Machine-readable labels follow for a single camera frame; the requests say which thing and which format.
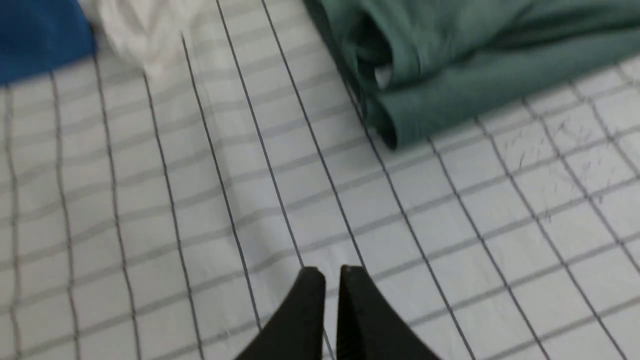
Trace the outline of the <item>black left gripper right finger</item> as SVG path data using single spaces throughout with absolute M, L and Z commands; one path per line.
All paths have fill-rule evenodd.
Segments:
M 366 269 L 343 265 L 336 322 L 338 360 L 438 360 L 391 307 Z

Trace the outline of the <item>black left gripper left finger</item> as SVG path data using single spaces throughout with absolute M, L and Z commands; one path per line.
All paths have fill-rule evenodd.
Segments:
M 238 360 L 321 360 L 326 279 L 301 268 L 288 294 Z

